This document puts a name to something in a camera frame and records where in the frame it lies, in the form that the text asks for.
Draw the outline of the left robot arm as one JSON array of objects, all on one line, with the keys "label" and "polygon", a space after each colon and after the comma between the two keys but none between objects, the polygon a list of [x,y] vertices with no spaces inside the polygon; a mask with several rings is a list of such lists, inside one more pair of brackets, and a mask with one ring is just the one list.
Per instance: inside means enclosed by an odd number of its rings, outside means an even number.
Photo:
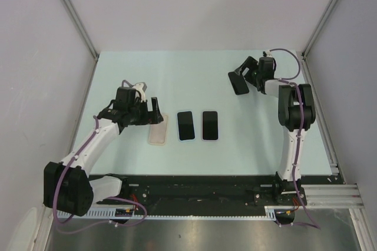
[{"label": "left robot arm", "polygon": [[62,211],[83,216],[93,203],[112,198],[125,203],[130,189],[120,178],[104,176],[91,180],[94,164],[105,149],[129,126],[160,124],[158,99],[151,99],[148,109],[143,82],[117,89],[115,99],[94,116],[94,128],[78,148],[59,162],[49,162],[44,168],[43,204],[54,212]]}]

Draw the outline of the beige phone case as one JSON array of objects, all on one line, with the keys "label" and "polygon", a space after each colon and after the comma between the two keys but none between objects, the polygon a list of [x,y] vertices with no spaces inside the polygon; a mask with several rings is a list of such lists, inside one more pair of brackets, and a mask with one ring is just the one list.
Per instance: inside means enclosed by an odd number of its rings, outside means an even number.
[{"label": "beige phone case", "polygon": [[163,121],[150,126],[148,143],[153,146],[163,146],[167,139],[168,115],[163,114]]}]

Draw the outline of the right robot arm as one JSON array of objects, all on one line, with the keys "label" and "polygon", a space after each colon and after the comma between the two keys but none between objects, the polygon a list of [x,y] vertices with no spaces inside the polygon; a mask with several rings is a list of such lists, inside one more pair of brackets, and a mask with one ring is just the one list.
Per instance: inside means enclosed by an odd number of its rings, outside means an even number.
[{"label": "right robot arm", "polygon": [[236,95],[249,92],[248,85],[258,92],[276,97],[277,116],[283,128],[283,150],[277,175],[281,181],[297,182],[300,159],[307,131],[316,120],[315,102],[310,84],[297,84],[275,78],[276,60],[265,55],[259,60],[247,57],[241,66],[228,73]]}]

